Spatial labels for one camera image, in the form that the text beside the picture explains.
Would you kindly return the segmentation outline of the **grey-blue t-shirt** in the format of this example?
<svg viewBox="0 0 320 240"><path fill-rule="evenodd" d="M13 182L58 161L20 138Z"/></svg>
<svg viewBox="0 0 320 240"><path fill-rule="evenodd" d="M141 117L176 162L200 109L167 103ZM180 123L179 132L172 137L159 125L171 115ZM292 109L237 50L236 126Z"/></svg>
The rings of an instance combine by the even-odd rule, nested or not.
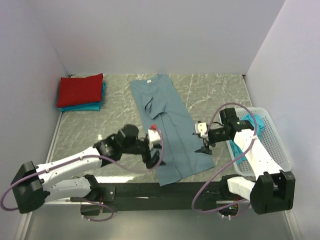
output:
<svg viewBox="0 0 320 240"><path fill-rule="evenodd" d="M194 121L167 74L133 80L130 89L144 130L155 124L164 139L164 165L156 169L161 186L213 168L212 157L197 150L203 142L194 135Z"/></svg>

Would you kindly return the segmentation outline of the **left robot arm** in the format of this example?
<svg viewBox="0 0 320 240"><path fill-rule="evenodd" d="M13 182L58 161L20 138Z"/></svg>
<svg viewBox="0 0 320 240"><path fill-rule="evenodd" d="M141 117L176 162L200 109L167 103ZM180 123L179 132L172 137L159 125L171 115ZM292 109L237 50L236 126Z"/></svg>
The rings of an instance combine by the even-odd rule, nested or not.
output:
<svg viewBox="0 0 320 240"><path fill-rule="evenodd" d="M72 156L39 165L32 161L24 163L11 182L16 210L26 214L44 203L64 198L91 202L103 199L104 189L94 175L79 178L75 175L109 164L126 170L127 167L119 163L124 154L140 155L147 171L164 165L164 137L160 129L153 125L145 137L139 138L138 134L135 125L127 124L117 133Z"/></svg>

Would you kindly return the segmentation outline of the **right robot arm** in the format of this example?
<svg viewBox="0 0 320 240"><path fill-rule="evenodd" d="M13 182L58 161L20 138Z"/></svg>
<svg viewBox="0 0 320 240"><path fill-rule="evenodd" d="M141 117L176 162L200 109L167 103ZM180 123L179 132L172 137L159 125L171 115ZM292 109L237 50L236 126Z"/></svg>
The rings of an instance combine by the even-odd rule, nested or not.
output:
<svg viewBox="0 0 320 240"><path fill-rule="evenodd" d="M220 128L205 122L194 125L203 140L199 153L226 142L235 174L219 182L210 180L196 194L212 201L249 201L255 213L267 214L293 208L296 178L292 164L269 113L260 107L219 108Z"/></svg>

